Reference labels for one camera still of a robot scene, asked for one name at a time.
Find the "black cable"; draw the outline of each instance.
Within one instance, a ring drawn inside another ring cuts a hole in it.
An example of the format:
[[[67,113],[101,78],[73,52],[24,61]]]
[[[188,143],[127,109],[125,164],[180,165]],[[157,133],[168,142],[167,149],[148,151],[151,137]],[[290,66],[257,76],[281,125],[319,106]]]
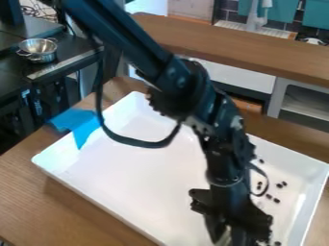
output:
[[[104,131],[104,133],[111,138],[112,140],[140,148],[148,148],[148,149],[159,149],[164,148],[168,146],[172,140],[175,138],[175,136],[179,133],[182,123],[180,121],[177,122],[176,127],[173,129],[173,131],[168,135],[165,139],[158,141],[158,142],[150,142],[150,141],[143,141],[123,135],[118,135],[111,131],[106,125],[105,120],[102,112],[102,100],[103,100],[103,56],[100,55],[100,50],[98,47],[98,44],[96,43],[95,39],[90,33],[87,33],[87,36],[89,38],[90,44],[94,49],[95,55],[98,56],[98,69],[95,77],[95,87],[96,87],[96,115],[98,118],[98,121]]]

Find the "wooden countertop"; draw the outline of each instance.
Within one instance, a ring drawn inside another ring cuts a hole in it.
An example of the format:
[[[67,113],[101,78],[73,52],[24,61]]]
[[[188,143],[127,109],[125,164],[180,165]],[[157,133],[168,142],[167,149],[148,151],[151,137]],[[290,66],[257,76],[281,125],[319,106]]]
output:
[[[135,15],[173,53],[329,87],[329,48],[157,15]]]
[[[105,86],[104,108],[132,90],[145,92],[145,87],[132,79],[114,79]],[[78,107],[93,109],[94,95]],[[244,117],[249,133],[329,162],[328,134],[257,114]],[[32,156],[60,137],[42,127],[0,157],[0,236],[16,246],[154,245],[31,163]],[[322,195],[305,245],[329,245],[327,208],[329,188]]]

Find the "wire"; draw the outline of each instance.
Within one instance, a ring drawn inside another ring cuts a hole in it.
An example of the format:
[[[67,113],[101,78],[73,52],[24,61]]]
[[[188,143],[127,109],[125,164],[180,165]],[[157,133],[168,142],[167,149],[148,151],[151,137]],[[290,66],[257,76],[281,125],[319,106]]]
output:
[[[164,148],[164,147],[168,146],[172,142],[172,140],[175,138],[175,136],[177,136],[177,134],[179,133],[181,126],[182,126],[182,122],[178,121],[177,125],[172,130],[172,132],[166,138],[164,138],[163,140],[158,141],[158,142],[143,141],[143,140],[139,140],[139,139],[123,136],[123,135],[118,135],[118,134],[112,132],[105,125],[105,120],[104,120],[104,116],[103,116],[103,112],[102,112],[103,68],[104,68],[103,67],[104,66],[103,56],[100,55],[101,52],[99,50],[98,44],[96,43],[92,34],[90,32],[85,32],[85,33],[87,34],[87,37],[89,38],[89,42],[90,42],[91,46],[93,47],[95,55],[98,56],[98,60],[99,60],[97,73],[96,73],[96,77],[95,77],[95,81],[94,81],[94,84],[96,87],[96,115],[97,115],[98,121],[99,121],[104,133],[109,138],[111,138],[112,140],[114,140],[116,142],[134,146],[134,147],[159,149],[159,148]]]
[[[36,2],[36,1],[30,0],[30,3],[31,3],[31,6],[27,6],[27,5],[21,6],[21,10],[22,10],[23,14],[31,16],[31,17],[35,17],[35,18],[42,18],[42,19],[49,20],[52,22],[58,22],[58,17],[55,13],[54,14],[47,13],[47,10],[55,11],[54,8],[52,8],[52,7],[42,8],[38,1]]]

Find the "teal cushion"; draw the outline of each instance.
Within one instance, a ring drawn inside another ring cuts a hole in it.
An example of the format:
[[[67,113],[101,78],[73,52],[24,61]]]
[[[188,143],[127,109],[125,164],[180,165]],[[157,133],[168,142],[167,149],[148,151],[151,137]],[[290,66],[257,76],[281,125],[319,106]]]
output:
[[[259,16],[264,16],[262,0],[259,2]],[[268,19],[292,23],[299,0],[273,0],[273,8],[268,11]],[[252,0],[239,0],[239,14],[249,15]]]

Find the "shelf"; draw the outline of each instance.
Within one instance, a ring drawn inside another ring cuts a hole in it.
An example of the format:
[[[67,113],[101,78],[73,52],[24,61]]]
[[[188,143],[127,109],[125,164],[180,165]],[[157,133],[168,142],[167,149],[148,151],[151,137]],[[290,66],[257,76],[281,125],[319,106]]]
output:
[[[329,95],[307,88],[289,86],[282,110],[329,121]]]

